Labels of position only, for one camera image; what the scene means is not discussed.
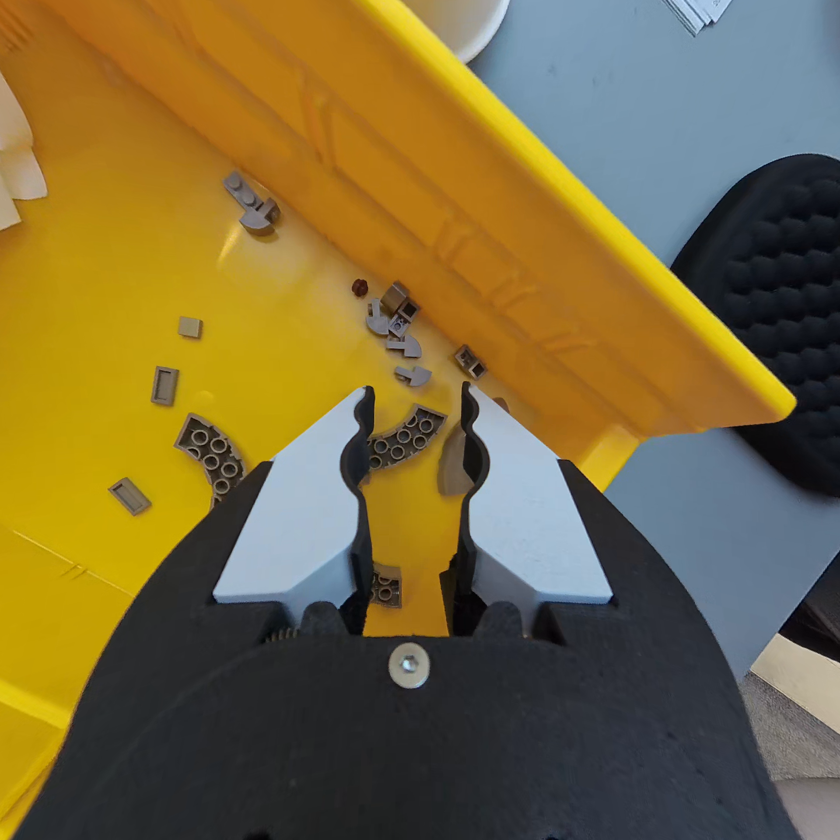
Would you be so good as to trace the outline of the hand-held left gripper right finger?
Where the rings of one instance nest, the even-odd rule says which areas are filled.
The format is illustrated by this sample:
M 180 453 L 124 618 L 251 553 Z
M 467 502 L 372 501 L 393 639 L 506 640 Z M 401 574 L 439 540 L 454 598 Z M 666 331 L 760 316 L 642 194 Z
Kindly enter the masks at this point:
M 513 604 L 536 624 L 551 603 L 602 606 L 613 599 L 563 473 L 563 461 L 476 385 L 463 383 L 462 502 L 455 555 L 440 575 L 448 624 L 478 624 Z

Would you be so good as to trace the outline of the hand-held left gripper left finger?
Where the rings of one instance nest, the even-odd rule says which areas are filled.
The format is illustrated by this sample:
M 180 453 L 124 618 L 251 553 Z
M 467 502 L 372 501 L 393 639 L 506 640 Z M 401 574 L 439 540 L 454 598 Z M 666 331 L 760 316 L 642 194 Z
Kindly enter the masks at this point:
M 267 478 L 213 590 L 217 603 L 275 602 L 293 627 L 327 602 L 364 629 L 373 584 L 362 479 L 375 391 L 354 390 L 270 461 Z

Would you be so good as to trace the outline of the smooth dark tan curved slope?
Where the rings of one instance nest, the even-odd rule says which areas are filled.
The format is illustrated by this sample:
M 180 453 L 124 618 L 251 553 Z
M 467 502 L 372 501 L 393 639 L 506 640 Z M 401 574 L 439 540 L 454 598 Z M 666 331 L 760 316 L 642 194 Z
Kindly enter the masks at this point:
M 466 433 L 458 423 L 444 441 L 437 470 L 437 488 L 443 497 L 464 496 L 474 486 L 464 467 Z

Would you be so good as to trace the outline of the yellow plastic bin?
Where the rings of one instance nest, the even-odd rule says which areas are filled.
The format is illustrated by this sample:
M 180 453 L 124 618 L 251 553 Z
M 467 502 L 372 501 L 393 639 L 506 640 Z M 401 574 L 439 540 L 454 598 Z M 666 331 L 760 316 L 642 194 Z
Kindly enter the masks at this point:
M 795 398 L 401 2 L 2 2 L 2 76 L 48 195 L 2 231 L 2 838 L 35 803 L 132 599 L 208 512 L 194 413 L 249 469 L 356 388 L 374 429 L 448 415 L 364 488 L 407 618 L 445 629 L 459 507 L 437 491 L 467 344 L 599 490 L 649 438 Z M 258 237 L 223 179 L 280 218 Z M 369 284 L 354 296 L 356 278 Z M 395 282 L 420 312 L 365 324 Z M 199 340 L 179 317 L 203 321 Z M 423 355 L 385 348 L 411 334 Z M 158 365 L 175 404 L 151 403 Z M 422 387 L 397 365 L 432 372 Z M 133 517 L 109 494 L 128 477 Z

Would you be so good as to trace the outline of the dark tan studded lego brick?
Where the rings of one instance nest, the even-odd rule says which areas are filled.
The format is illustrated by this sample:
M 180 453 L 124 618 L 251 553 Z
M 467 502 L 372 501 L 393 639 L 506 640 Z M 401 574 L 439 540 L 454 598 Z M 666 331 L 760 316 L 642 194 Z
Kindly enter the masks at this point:
M 370 604 L 401 609 L 403 605 L 403 574 L 399 566 L 373 563 Z

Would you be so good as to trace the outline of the grey two-stud lego plate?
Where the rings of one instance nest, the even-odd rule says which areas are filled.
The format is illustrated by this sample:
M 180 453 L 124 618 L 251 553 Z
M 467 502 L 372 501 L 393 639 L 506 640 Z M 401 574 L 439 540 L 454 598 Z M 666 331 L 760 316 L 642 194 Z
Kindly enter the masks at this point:
M 249 186 L 238 171 L 230 172 L 224 179 L 223 185 L 227 192 L 244 210 L 259 210 L 263 204 L 262 198 Z

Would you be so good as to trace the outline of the dark tan curved arch brick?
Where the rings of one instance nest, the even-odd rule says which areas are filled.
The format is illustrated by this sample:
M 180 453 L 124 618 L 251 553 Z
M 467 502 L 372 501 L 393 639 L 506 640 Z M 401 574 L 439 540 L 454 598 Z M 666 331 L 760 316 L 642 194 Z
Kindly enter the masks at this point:
M 248 474 L 245 461 L 229 436 L 197 414 L 187 414 L 174 447 L 203 468 L 212 490 L 211 510 L 218 507 Z
M 447 419 L 447 414 L 415 403 L 398 425 L 369 436 L 370 471 L 375 473 L 399 466 L 424 451 Z

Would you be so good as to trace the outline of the dark chair part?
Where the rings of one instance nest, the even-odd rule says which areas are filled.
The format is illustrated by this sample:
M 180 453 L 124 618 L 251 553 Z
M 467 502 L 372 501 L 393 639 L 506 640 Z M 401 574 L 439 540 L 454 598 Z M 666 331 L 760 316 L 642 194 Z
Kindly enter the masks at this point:
M 779 631 L 788 641 L 839 663 L 838 577 L 825 574 Z

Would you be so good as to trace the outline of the black padded wrist rest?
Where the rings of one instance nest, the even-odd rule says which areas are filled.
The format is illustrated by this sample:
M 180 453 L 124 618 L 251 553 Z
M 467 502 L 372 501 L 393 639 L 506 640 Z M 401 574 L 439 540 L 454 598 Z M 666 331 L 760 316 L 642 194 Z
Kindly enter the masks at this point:
M 783 478 L 839 498 L 839 160 L 795 154 L 733 185 L 672 272 L 794 395 L 731 430 Z

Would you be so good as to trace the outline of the white paper cup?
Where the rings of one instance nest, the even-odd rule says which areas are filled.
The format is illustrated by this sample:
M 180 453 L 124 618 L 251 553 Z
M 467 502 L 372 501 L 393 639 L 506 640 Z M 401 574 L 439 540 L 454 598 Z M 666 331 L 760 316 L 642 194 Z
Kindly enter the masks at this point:
M 500 28 L 509 1 L 404 1 L 465 64 L 486 48 Z

